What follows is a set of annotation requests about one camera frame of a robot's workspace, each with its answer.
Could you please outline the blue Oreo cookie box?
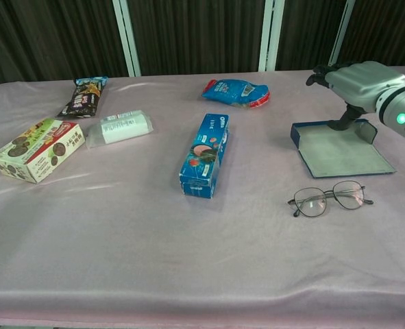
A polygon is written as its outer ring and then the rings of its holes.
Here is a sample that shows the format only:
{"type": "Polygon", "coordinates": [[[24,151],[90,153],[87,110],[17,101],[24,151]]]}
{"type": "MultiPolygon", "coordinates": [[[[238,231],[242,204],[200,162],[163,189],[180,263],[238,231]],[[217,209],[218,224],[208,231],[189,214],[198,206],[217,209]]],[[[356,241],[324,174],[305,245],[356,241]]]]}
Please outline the blue Oreo cookie box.
{"type": "Polygon", "coordinates": [[[206,114],[179,173],[183,194],[213,197],[228,137],[229,116],[206,114]]]}

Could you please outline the clear white labelled packet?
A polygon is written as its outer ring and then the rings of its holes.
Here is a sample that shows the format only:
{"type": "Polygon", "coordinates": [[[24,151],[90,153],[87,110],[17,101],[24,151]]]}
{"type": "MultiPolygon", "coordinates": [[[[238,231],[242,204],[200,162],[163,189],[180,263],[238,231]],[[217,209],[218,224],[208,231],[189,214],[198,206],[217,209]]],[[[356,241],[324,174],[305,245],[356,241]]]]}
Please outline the clear white labelled packet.
{"type": "Polygon", "coordinates": [[[87,148],[101,147],[151,133],[150,117],[135,110],[105,117],[92,125],[86,136],[87,148]]]}

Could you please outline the blue red snack bag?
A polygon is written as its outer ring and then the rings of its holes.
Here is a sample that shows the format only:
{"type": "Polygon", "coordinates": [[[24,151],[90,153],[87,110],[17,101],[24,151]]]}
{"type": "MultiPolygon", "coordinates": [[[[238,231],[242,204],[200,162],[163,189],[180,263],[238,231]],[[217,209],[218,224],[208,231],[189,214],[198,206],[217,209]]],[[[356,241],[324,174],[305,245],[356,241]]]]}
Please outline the blue red snack bag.
{"type": "Polygon", "coordinates": [[[257,108],[270,99],[267,85],[257,85],[245,80],[210,80],[201,96],[230,106],[257,108]]]}

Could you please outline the thin-framed eyeglasses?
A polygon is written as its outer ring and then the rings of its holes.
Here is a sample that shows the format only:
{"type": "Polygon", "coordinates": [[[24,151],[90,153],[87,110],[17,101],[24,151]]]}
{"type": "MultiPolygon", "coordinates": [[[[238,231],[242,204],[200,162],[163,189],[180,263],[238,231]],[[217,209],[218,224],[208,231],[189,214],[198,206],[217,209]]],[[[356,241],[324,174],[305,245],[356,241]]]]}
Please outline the thin-framed eyeglasses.
{"type": "Polygon", "coordinates": [[[303,215],[315,218],[325,213],[329,199],[333,199],[346,210],[357,210],[364,205],[374,204],[373,200],[365,198],[365,186],[354,180],[338,182],[326,191],[317,187],[300,189],[287,204],[295,208],[294,217],[303,215]]]}

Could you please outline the cream red cookie box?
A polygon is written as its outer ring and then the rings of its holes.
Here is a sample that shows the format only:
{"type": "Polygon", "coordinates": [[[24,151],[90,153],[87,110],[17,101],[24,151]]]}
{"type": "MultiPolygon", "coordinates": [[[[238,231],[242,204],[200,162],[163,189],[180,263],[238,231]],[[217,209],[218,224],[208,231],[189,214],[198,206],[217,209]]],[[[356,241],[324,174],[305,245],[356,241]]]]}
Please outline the cream red cookie box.
{"type": "Polygon", "coordinates": [[[39,183],[84,143],[79,124],[44,119],[0,148],[0,172],[39,183]]]}

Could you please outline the blue glasses case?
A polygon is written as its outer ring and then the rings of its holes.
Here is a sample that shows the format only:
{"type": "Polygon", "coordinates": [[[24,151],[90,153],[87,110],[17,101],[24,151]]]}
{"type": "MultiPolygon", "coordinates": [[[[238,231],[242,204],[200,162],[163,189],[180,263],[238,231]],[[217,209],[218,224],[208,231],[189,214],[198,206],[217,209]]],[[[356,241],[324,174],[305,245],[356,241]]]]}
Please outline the blue glasses case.
{"type": "Polygon", "coordinates": [[[373,144],[377,133],[377,128],[366,119],[356,120],[344,131],[331,129],[326,121],[291,126],[291,140],[313,178],[395,173],[373,144]]]}

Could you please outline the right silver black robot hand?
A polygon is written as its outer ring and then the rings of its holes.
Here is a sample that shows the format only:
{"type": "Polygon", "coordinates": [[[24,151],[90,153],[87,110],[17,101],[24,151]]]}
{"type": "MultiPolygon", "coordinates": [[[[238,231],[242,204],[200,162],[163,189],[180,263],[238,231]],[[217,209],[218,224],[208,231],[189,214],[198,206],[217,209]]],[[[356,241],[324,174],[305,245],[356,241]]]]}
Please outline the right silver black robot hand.
{"type": "Polygon", "coordinates": [[[330,89],[345,102],[342,117],[328,121],[331,129],[344,131],[364,114],[376,112],[385,93],[405,88],[405,75],[374,61],[318,65],[306,80],[306,85],[313,84],[330,89]]]}

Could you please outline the white frame post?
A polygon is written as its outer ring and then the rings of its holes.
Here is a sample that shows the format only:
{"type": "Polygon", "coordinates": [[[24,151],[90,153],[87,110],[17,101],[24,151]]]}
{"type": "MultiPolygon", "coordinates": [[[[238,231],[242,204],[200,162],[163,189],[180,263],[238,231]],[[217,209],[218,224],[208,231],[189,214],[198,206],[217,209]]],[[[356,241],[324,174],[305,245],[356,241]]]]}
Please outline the white frame post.
{"type": "Polygon", "coordinates": [[[112,0],[116,23],[119,31],[127,72],[130,77],[140,77],[141,69],[132,27],[129,0],[112,0]]]}
{"type": "Polygon", "coordinates": [[[285,0],[265,0],[258,71],[275,71],[285,0]]]}
{"type": "Polygon", "coordinates": [[[341,15],[339,28],[336,33],[336,37],[334,40],[330,58],[328,60],[329,65],[336,64],[338,61],[341,47],[343,45],[344,37],[345,37],[346,31],[347,31],[347,28],[349,25],[350,18],[352,16],[352,12],[353,12],[355,3],[356,3],[356,0],[345,0],[345,6],[344,6],[343,13],[341,15]]]}

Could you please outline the dark chocolate snack bag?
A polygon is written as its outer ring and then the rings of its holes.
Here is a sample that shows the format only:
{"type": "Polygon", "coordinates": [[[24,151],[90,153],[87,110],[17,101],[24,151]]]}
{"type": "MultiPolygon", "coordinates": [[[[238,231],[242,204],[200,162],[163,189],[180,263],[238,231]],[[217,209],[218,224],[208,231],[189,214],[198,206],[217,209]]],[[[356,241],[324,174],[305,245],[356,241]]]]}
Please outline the dark chocolate snack bag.
{"type": "Polygon", "coordinates": [[[108,83],[108,77],[83,77],[76,78],[73,81],[75,90],[71,100],[58,113],[57,117],[94,117],[100,97],[108,83]]]}

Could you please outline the pink tablecloth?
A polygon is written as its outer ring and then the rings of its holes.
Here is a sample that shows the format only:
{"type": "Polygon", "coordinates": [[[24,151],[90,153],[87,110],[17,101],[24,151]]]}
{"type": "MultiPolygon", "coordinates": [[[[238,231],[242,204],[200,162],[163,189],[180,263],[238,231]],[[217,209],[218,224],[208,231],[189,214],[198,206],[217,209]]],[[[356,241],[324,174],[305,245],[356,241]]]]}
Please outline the pink tablecloth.
{"type": "MultiPolygon", "coordinates": [[[[405,139],[379,125],[392,175],[363,176],[374,201],[294,217],[312,178],[294,122],[344,103],[308,71],[242,73],[256,109],[202,99],[212,75],[109,80],[98,115],[143,110],[152,133],[79,148],[39,184],[0,174],[0,324],[88,327],[405,328],[405,139]],[[206,114],[229,116],[211,199],[179,173],[206,114]]],[[[0,84],[0,147],[69,100],[71,80],[0,84]]]]}

